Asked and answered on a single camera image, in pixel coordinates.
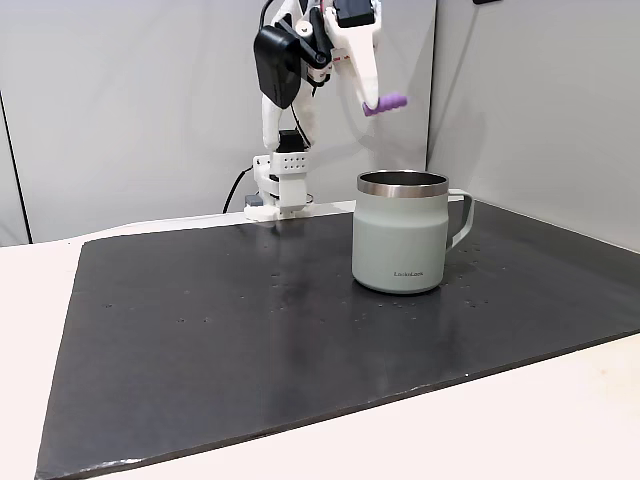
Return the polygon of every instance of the white backdrop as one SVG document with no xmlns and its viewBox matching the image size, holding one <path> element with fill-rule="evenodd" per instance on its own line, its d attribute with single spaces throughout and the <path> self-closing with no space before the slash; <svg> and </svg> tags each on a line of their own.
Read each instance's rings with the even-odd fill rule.
<svg viewBox="0 0 640 480">
<path fill-rule="evenodd" d="M 429 169 L 640 251 L 639 18 L 637 0 L 438 2 Z"/>
<path fill-rule="evenodd" d="M 0 111 L 0 247 L 27 242 L 9 141 Z"/>
<path fill-rule="evenodd" d="M 0 2 L 0 85 L 35 241 L 221 211 L 264 153 L 252 49 L 262 4 Z M 352 199 L 362 171 L 424 168 L 434 9 L 383 3 L 381 92 L 408 94 L 408 108 L 369 120 L 350 85 L 318 92 L 316 201 Z M 248 193 L 250 175 L 231 210 Z"/>
</svg>

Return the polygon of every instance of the table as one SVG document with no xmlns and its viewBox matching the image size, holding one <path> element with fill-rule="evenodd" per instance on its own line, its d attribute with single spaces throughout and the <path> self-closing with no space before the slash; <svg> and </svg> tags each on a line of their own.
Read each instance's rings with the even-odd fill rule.
<svg viewBox="0 0 640 480">
<path fill-rule="evenodd" d="M 319 206 L 317 214 L 353 207 L 351 202 Z M 146 222 L 0 249 L 3 478 L 33 478 L 82 244 L 107 236 L 244 222 L 242 213 Z M 638 378 L 640 336 L 635 336 L 107 478 L 637 478 Z"/>
</svg>

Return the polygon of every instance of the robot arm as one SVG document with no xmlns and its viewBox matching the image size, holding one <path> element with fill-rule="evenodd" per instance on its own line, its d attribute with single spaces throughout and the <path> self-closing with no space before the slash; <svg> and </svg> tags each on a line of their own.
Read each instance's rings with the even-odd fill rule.
<svg viewBox="0 0 640 480">
<path fill-rule="evenodd" d="M 263 141 L 269 155 L 254 158 L 263 209 L 254 219 L 296 216 L 307 205 L 306 173 L 315 138 L 313 96 L 331 78 L 352 80 L 366 116 L 406 105 L 406 97 L 379 98 L 375 47 L 382 25 L 380 0 L 284 0 L 254 42 L 262 98 Z M 296 130 L 280 130 L 291 108 Z"/>
</svg>

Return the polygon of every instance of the light green mug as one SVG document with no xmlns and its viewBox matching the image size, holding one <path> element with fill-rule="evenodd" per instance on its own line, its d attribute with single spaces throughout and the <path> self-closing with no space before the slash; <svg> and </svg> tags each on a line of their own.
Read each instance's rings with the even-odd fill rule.
<svg viewBox="0 0 640 480">
<path fill-rule="evenodd" d="M 463 227 L 447 239 L 448 202 L 463 196 Z M 474 199 L 449 189 L 442 175 L 380 170 L 358 176 L 353 216 L 354 278 L 385 293 L 420 293 L 437 287 L 445 254 L 471 231 Z"/>
</svg>

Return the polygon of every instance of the black mat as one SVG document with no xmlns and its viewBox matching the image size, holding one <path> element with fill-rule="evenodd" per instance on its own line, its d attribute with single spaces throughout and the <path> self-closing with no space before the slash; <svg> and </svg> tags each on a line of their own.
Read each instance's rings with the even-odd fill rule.
<svg viewBox="0 0 640 480">
<path fill-rule="evenodd" d="M 392 297 L 352 280 L 351 221 L 86 244 L 37 478 L 211 450 L 640 329 L 640 255 L 480 204 L 442 286 Z"/>
</svg>

